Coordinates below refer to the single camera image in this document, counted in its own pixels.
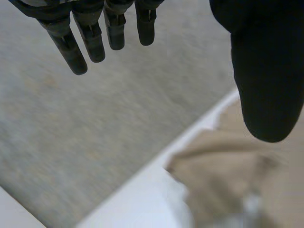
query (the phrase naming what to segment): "finger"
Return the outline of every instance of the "finger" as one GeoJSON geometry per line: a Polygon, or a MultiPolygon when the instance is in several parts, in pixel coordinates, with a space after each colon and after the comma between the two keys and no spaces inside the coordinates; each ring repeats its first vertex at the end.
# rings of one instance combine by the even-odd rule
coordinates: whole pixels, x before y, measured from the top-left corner
{"type": "Polygon", "coordinates": [[[56,21],[38,20],[47,30],[63,58],[76,75],[87,72],[86,61],[70,28],[70,17],[56,21]]]}
{"type": "Polygon", "coordinates": [[[156,8],[163,0],[136,0],[137,31],[139,41],[148,46],[153,43],[155,37],[154,24],[156,20],[156,8]]]}
{"type": "Polygon", "coordinates": [[[91,60],[95,63],[105,59],[105,49],[98,24],[104,7],[103,0],[81,0],[72,2],[75,22],[91,60]]]}
{"type": "Polygon", "coordinates": [[[124,13],[133,4],[133,0],[105,0],[104,19],[111,49],[124,47],[124,13]]]}
{"type": "Polygon", "coordinates": [[[304,9],[295,1],[271,20],[231,36],[244,121],[263,141],[286,138],[303,107],[303,28],[304,9]]]}

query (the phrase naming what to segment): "white surface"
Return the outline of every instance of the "white surface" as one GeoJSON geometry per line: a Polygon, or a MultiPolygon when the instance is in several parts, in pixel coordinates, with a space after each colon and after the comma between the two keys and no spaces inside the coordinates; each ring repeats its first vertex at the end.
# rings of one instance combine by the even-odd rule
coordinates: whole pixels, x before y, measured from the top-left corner
{"type": "Polygon", "coordinates": [[[1,228],[45,228],[34,216],[25,210],[0,187],[1,228]]]}
{"type": "MultiPolygon", "coordinates": [[[[174,181],[163,167],[173,153],[184,148],[202,129],[213,129],[220,113],[237,98],[237,91],[228,94],[96,208],[77,228],[185,228],[181,220],[187,218],[176,216],[178,208],[173,209],[169,199],[171,195],[177,194],[172,192],[174,189],[171,184],[174,181]]],[[[174,204],[174,207],[182,208],[183,202],[181,200],[180,205],[176,202],[174,204]]]]}

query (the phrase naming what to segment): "gray carpet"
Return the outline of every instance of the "gray carpet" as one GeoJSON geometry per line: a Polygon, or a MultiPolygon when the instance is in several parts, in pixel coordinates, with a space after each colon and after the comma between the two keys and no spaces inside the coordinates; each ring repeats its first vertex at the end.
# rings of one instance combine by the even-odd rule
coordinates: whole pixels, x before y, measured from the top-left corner
{"type": "Polygon", "coordinates": [[[126,45],[74,75],[47,32],[0,7],[0,185],[47,227],[73,227],[233,86],[229,34],[209,1],[166,0],[153,45],[134,6],[126,45]]]}

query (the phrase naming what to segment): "towel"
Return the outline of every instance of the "towel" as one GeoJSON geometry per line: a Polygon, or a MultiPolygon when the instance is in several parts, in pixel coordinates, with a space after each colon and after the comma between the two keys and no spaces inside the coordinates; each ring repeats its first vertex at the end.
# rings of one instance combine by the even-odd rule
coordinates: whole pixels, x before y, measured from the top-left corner
{"type": "Polygon", "coordinates": [[[174,155],[166,170],[188,189],[195,227],[239,213],[252,190],[262,197],[261,228],[304,224],[304,116],[281,143],[262,142],[246,129],[240,101],[174,155]]]}

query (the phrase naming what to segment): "beige cloth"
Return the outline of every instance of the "beige cloth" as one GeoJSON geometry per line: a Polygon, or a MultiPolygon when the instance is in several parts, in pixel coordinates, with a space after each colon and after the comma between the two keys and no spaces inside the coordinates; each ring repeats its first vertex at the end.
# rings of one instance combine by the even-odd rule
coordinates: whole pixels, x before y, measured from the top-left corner
{"type": "Polygon", "coordinates": [[[242,198],[256,183],[263,197],[260,226],[300,228],[304,224],[303,145],[304,116],[285,141],[266,143],[250,135],[237,102],[222,114],[217,130],[202,132],[173,156],[167,171],[187,186],[186,203],[196,227],[240,211],[242,198]]]}

